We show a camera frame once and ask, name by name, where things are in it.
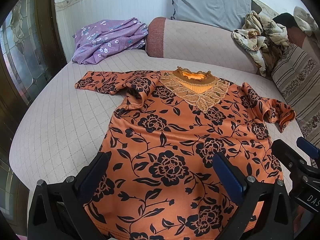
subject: grid pattern sheet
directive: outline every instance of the grid pattern sheet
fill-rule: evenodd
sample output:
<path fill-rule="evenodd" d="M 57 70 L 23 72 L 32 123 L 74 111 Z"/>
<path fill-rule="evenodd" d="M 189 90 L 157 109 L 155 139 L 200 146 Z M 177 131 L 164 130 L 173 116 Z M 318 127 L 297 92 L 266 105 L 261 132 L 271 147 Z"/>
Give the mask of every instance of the grid pattern sheet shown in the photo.
<path fill-rule="evenodd" d="M 255 74 L 204 63 L 153 58 L 144 50 L 129 50 L 113 55 L 97 65 L 69 62 L 42 90 L 23 117 L 14 136 L 9 161 L 14 173 L 31 190 L 38 179 L 47 183 L 77 175 L 97 154 L 107 132 L 113 111 L 124 93 L 104 95 L 74 87 L 87 71 L 174 70 L 180 66 L 191 71 L 210 70 L 213 75 L 238 85 L 249 83 L 263 97 L 284 101 L 275 84 Z M 267 124 L 273 140 L 281 138 L 306 160 L 295 146 L 302 136 L 296 121 L 282 134 L 275 124 Z M 291 189 L 289 172 L 284 170 L 287 190 Z"/>

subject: crumpled blanket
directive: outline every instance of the crumpled blanket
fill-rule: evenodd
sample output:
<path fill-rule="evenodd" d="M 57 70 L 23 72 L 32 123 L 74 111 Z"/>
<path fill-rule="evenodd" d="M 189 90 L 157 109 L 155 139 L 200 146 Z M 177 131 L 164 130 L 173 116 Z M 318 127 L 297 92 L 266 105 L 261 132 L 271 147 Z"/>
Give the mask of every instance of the crumpled blanket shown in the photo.
<path fill-rule="evenodd" d="M 101 20 L 81 28 L 73 36 L 76 51 L 71 60 L 78 64 L 97 64 L 122 50 L 142 47 L 147 34 L 146 24 L 137 18 Z"/>
<path fill-rule="evenodd" d="M 304 9 L 296 6 L 293 11 L 293 17 L 299 28 L 318 45 L 320 48 L 320 30 L 316 21 Z"/>
<path fill-rule="evenodd" d="M 246 15 L 242 29 L 233 31 L 232 37 L 253 58 L 263 77 L 266 66 L 272 71 L 289 46 L 287 28 L 255 11 Z"/>

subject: blue gripper pad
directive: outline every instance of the blue gripper pad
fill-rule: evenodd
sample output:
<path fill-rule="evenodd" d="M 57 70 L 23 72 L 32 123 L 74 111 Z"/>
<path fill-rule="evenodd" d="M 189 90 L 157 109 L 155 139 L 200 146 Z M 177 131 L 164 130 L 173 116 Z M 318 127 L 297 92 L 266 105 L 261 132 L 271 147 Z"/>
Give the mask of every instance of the blue gripper pad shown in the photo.
<path fill-rule="evenodd" d="M 319 158 L 320 150 L 305 138 L 299 137 L 297 139 L 297 147 L 304 151 L 311 159 L 315 160 Z"/>
<path fill-rule="evenodd" d="M 218 154 L 213 156 L 212 166 L 219 177 L 221 184 L 226 189 L 231 201 L 238 206 L 241 205 L 244 200 L 245 189 Z"/>

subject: floral blanket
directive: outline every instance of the floral blanket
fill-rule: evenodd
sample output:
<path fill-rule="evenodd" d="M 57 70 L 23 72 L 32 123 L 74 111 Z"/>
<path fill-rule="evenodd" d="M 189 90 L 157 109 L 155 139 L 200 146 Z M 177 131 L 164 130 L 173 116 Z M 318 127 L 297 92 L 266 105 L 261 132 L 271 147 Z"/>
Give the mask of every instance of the floral blanket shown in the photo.
<path fill-rule="evenodd" d="M 287 28 L 255 11 L 246 15 L 242 29 L 233 31 L 232 37 L 253 58 L 263 77 L 266 67 L 271 72 L 289 46 Z"/>
<path fill-rule="evenodd" d="M 101 20 L 81 28 L 73 36 L 76 51 L 71 60 L 78 64 L 97 64 L 122 50 L 142 47 L 147 34 L 146 24 L 137 18 Z"/>

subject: black rose print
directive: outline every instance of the black rose print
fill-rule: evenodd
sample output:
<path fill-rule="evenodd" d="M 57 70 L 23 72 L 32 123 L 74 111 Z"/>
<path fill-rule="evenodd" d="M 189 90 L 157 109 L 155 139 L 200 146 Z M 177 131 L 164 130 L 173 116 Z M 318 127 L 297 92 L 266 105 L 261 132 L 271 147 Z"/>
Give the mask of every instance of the black rose print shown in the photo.
<path fill-rule="evenodd" d="M 201 110 L 196 109 L 196 110 L 193 110 L 192 113 L 196 114 L 196 115 L 200 115 L 202 112 L 201 112 Z"/>
<path fill-rule="evenodd" d="M 139 76 L 146 76 L 147 74 L 150 74 L 150 73 L 152 73 L 153 71 L 151 71 L 151 70 L 137 70 L 137 71 L 134 71 L 133 73 L 132 73 L 132 76 L 137 76 L 137 75 L 139 75 Z"/>
<path fill-rule="evenodd" d="M 87 77 L 86 79 L 80 79 L 77 83 L 77 88 L 85 87 L 87 84 L 91 84 L 93 82 L 92 77 Z"/>
<path fill-rule="evenodd" d="M 223 140 L 221 139 L 208 137 L 204 143 L 196 145 L 196 153 L 200 155 L 206 168 L 212 168 L 212 157 L 218 152 L 226 153 Z"/>
<path fill-rule="evenodd" d="M 117 92 L 115 82 L 104 82 L 100 88 L 97 88 L 97 91 L 102 94 L 109 94 L 110 92 Z"/>
<path fill-rule="evenodd" d="M 178 185 L 180 179 L 189 175 L 188 167 L 185 165 L 184 157 L 167 150 L 159 154 L 157 162 L 150 166 L 149 172 L 152 177 L 161 178 L 163 184 L 169 187 Z"/>
<path fill-rule="evenodd" d="M 206 114 L 204 114 L 204 117 L 208 120 L 211 120 L 214 125 L 222 125 L 223 120 L 226 119 L 226 116 L 223 114 L 223 112 L 219 111 L 218 108 L 214 106 L 210 108 Z"/>
<path fill-rule="evenodd" d="M 130 238 L 129 240 L 148 240 L 149 237 L 146 233 L 142 232 L 142 233 L 137 233 L 137 232 L 133 232 L 130 234 Z"/>
<path fill-rule="evenodd" d="M 147 115 L 138 122 L 139 126 L 146 129 L 147 132 L 153 132 L 156 130 L 163 130 L 167 126 L 167 121 L 156 114 Z"/>
<path fill-rule="evenodd" d="M 252 108 L 252 106 L 246 96 L 242 96 L 242 97 L 240 97 L 240 99 L 241 99 L 241 104 L 244 106 L 244 108 L 247 108 L 247 109 Z"/>
<path fill-rule="evenodd" d="M 257 105 L 258 101 L 262 100 L 261 97 L 251 88 L 248 89 L 248 98 L 254 106 Z"/>
<path fill-rule="evenodd" d="M 115 192 L 115 184 L 109 178 L 107 174 L 103 175 L 98 188 L 93 194 L 92 200 L 98 202 L 104 195 L 112 195 Z"/>
<path fill-rule="evenodd" d="M 275 170 L 282 171 L 280 162 L 279 162 L 279 160 L 278 160 L 274 155 L 271 155 L 271 164 L 270 164 L 270 167 L 271 167 L 274 171 L 275 171 Z"/>
<path fill-rule="evenodd" d="M 134 80 L 129 81 L 129 84 L 137 92 L 145 92 L 147 96 L 150 93 L 151 80 L 148 78 L 136 77 Z"/>
<path fill-rule="evenodd" d="M 187 218 L 186 226 L 199 237 L 209 233 L 210 229 L 220 228 L 222 218 L 221 206 L 201 206 L 199 214 Z"/>
<path fill-rule="evenodd" d="M 161 98 L 163 100 L 173 98 L 175 95 L 165 86 L 156 86 L 155 90 L 151 93 L 154 98 Z"/>
<path fill-rule="evenodd" d="M 269 118 L 275 118 L 276 117 L 276 111 L 274 108 L 270 108 Z"/>
<path fill-rule="evenodd" d="M 127 138 L 131 138 L 133 134 L 134 134 L 134 130 L 132 128 L 128 128 L 125 130 L 125 136 Z"/>
<path fill-rule="evenodd" d="M 251 124 L 251 131 L 257 137 L 258 140 L 267 139 L 269 137 L 268 128 L 263 123 Z"/>
<path fill-rule="evenodd" d="M 127 92 L 128 92 L 129 95 L 134 96 L 134 98 L 137 99 L 137 100 L 142 99 L 141 95 L 140 95 L 136 90 L 134 90 L 134 89 L 129 88 L 129 89 L 127 90 Z"/>

